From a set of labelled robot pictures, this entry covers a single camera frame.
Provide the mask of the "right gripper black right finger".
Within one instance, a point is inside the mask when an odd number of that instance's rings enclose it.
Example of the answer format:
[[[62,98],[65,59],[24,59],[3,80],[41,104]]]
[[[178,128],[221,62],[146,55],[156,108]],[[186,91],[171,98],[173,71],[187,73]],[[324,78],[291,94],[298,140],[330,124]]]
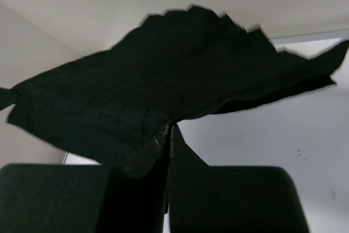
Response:
[[[210,166],[170,132],[171,232],[308,232],[291,176],[277,166]]]

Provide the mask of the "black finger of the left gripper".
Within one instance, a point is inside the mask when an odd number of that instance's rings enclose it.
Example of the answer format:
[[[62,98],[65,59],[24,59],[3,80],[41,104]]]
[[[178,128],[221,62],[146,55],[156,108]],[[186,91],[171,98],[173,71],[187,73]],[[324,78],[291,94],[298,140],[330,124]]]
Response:
[[[19,99],[19,95],[6,88],[0,88],[0,110],[2,111],[3,109],[15,104]]]

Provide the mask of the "black pleated skirt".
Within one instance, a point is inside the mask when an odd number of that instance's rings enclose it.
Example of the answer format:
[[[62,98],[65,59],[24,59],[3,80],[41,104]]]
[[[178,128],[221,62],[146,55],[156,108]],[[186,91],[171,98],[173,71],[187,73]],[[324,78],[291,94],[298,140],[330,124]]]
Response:
[[[191,6],[150,15],[112,48],[10,90],[7,121],[53,146],[118,164],[182,120],[252,109],[334,82],[348,42],[305,58],[260,28]]]

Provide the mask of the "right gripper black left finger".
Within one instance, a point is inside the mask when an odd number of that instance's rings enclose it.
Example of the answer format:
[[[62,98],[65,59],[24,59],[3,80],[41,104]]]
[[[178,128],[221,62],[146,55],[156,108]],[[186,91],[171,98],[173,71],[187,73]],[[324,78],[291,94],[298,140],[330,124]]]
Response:
[[[119,165],[6,165],[1,232],[162,232],[168,138]]]

